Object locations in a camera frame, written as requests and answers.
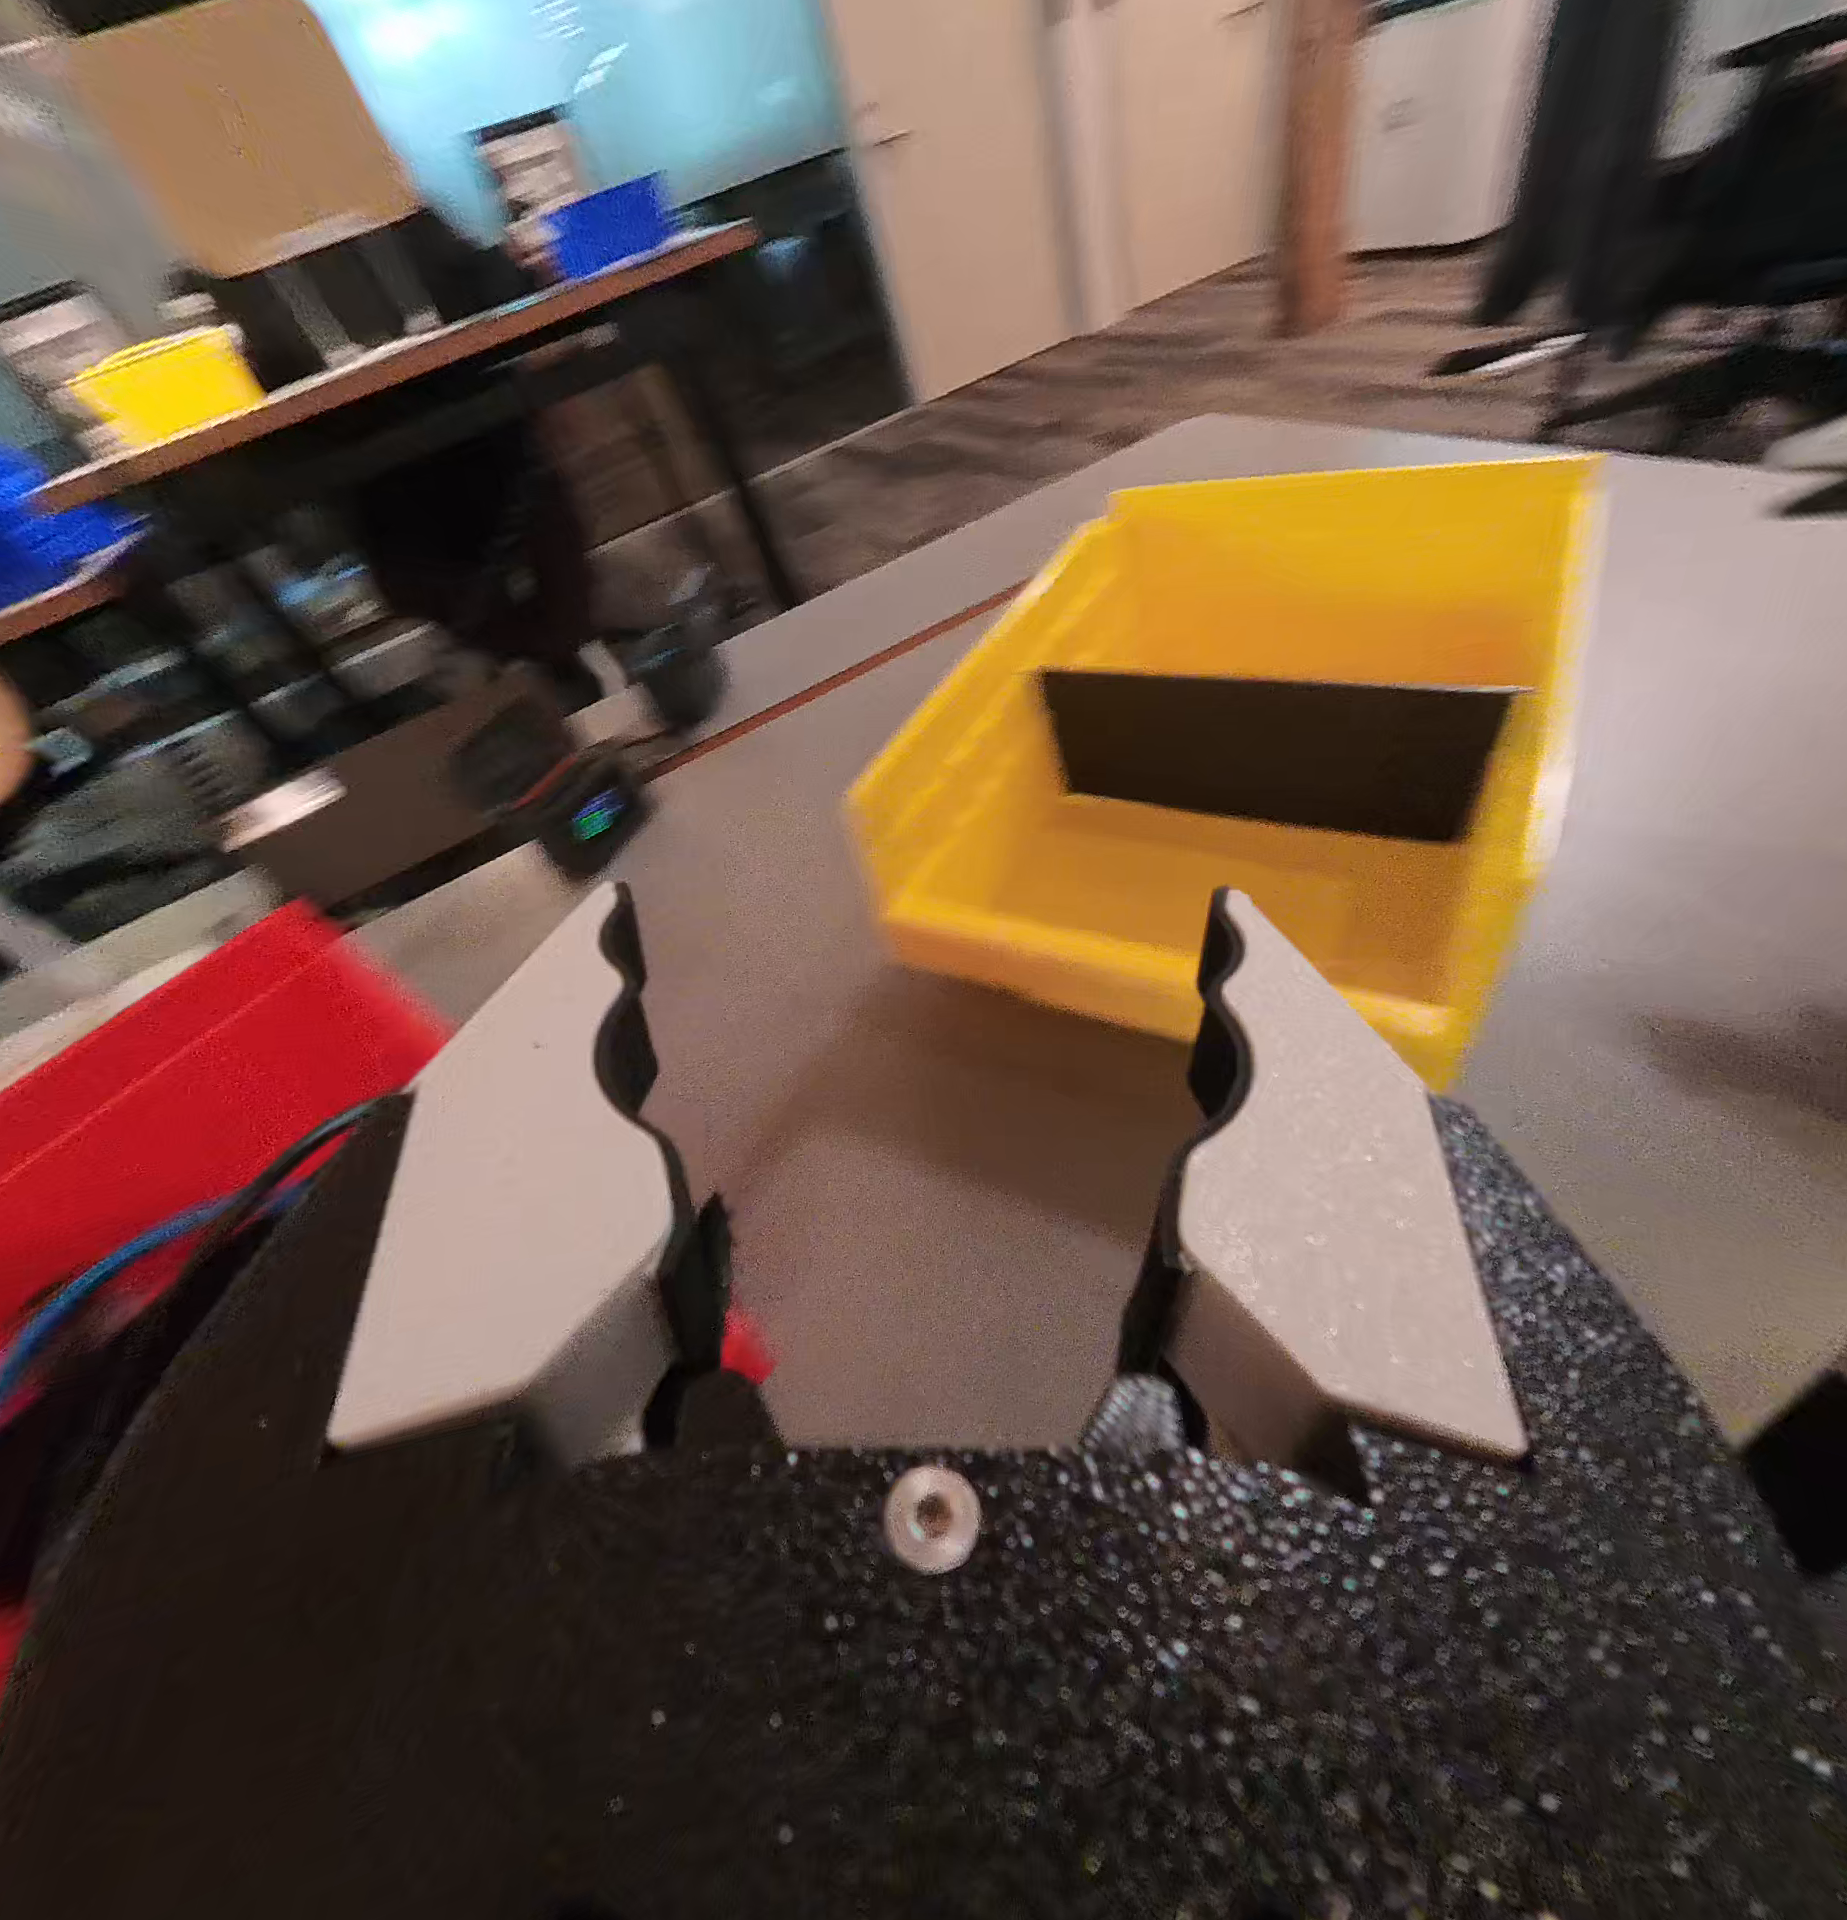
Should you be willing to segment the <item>white double door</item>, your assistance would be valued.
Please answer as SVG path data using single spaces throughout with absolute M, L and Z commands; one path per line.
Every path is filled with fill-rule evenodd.
M 1268 252 L 1288 4 L 821 10 L 915 400 Z

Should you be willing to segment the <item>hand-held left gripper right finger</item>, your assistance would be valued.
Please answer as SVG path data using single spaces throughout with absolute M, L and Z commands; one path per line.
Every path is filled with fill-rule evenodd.
M 1234 886 L 1210 892 L 1170 1155 L 1118 1325 L 1118 1455 L 1368 1503 L 1356 1438 L 1518 1473 L 1528 1438 L 1416 1072 Z

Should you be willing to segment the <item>black divider in yellow bin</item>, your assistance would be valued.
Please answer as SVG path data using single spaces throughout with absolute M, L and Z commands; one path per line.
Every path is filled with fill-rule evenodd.
M 1068 794 L 1450 846 L 1522 700 L 1504 684 L 1354 684 L 1042 669 Z

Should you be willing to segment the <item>white recycling cabinet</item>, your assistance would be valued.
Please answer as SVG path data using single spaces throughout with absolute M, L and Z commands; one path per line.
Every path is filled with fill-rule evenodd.
M 1358 40 L 1346 249 L 1456 249 L 1510 205 L 1548 2 L 1432 4 Z

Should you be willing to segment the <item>wooden post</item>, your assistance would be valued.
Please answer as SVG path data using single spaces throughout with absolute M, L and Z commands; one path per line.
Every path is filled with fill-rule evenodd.
M 1362 2 L 1286 6 L 1274 331 L 1302 339 L 1340 321 Z

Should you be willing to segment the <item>brown cardboard board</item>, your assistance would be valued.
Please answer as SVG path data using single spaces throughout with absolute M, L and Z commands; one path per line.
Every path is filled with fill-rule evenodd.
M 309 4 L 211 2 L 61 44 L 71 98 L 183 265 L 263 275 L 421 213 Z

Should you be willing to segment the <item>long wooden table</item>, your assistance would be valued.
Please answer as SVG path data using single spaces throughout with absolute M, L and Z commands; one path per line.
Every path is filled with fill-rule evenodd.
M 405 389 L 431 375 L 455 369 L 495 369 L 517 352 L 547 347 L 551 339 L 587 332 L 601 325 L 603 313 L 639 297 L 685 281 L 723 261 L 755 249 L 759 241 L 751 220 L 733 220 L 717 226 L 687 229 L 659 252 L 627 261 L 609 272 L 557 282 L 547 290 L 515 300 L 501 308 L 479 313 L 455 325 L 407 335 L 391 345 L 351 352 L 333 369 L 293 382 L 239 416 L 181 435 L 163 445 L 141 449 L 113 447 L 99 458 L 51 478 L 41 491 L 49 510 L 89 508 L 131 493 L 147 493 L 151 483 L 163 483 L 201 468 L 231 452 L 261 445 L 311 420 L 329 419 L 361 403 Z M 129 583 L 123 564 L 135 556 L 131 544 L 113 549 L 83 564 L 67 580 L 31 594 L 19 602 L 0 607 L 0 648 L 31 634 L 61 628 L 73 618 L 125 599 Z M 341 705 L 357 699 L 331 676 L 311 627 L 295 620 L 293 612 L 255 576 L 245 580 L 245 594 L 263 618 L 287 642 L 297 660 L 301 679 L 321 679 L 337 688 Z

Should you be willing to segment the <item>black office chair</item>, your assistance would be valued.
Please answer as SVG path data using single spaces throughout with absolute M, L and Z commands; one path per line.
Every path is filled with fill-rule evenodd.
M 1552 360 L 1540 445 L 1656 416 L 1660 452 L 1774 403 L 1847 416 L 1847 4 L 1724 32 L 1704 4 L 1556 4 L 1472 327 L 1544 335 L 1434 379 Z

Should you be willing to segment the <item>red plastic bin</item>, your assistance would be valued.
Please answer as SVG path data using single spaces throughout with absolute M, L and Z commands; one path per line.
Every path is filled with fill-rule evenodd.
M 215 1306 L 215 1275 L 381 1102 L 405 1132 L 455 1030 L 291 907 L 0 1090 L 0 1710 L 83 1487 Z M 359 1295 L 387 1189 L 363 1202 Z M 759 1338 L 727 1320 L 729 1301 L 721 1366 L 765 1380 Z

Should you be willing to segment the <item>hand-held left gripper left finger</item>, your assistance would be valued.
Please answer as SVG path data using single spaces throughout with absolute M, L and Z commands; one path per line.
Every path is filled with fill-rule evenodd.
M 607 881 L 419 1072 L 331 1453 L 505 1416 L 577 1467 L 681 1438 L 721 1366 L 727 1234 L 645 1115 L 645 987 L 635 901 Z

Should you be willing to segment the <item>black device with screen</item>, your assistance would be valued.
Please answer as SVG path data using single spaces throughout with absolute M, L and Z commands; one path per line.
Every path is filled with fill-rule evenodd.
M 599 876 L 647 823 L 647 801 L 631 764 L 609 746 L 591 746 L 561 766 L 535 813 L 537 849 L 571 883 Z

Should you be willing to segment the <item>large blue storage bin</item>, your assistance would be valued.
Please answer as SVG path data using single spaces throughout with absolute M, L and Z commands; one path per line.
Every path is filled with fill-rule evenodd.
M 137 539 L 137 524 L 109 507 L 47 508 L 45 480 L 27 452 L 0 442 L 0 594 L 5 601 L 43 592 Z

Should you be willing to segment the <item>small yellow storage bin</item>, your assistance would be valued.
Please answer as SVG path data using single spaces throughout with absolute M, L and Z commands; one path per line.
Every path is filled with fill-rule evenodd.
M 117 348 L 73 372 L 67 390 L 129 451 L 237 419 L 265 398 L 237 332 L 225 325 Z

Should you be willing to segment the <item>small blue storage bin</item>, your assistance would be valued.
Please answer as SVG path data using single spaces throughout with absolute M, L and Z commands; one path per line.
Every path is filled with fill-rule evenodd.
M 661 172 L 553 205 L 539 215 L 539 226 L 559 281 L 607 275 L 659 252 L 677 234 Z

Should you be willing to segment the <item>yellow plastic bin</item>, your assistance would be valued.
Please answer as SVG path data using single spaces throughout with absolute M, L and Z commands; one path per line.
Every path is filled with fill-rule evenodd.
M 891 956 L 1184 1043 L 1206 905 L 1228 886 L 1450 1093 L 1558 841 L 1598 468 L 1556 455 L 1114 493 L 847 794 Z M 1416 844 L 1070 794 L 1042 669 L 1524 696 L 1466 835 Z

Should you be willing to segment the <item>framed picture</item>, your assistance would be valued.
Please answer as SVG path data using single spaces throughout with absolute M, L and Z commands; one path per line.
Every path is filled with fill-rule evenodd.
M 531 220 L 583 193 L 571 133 L 555 116 L 527 126 L 481 128 L 475 147 L 511 222 Z

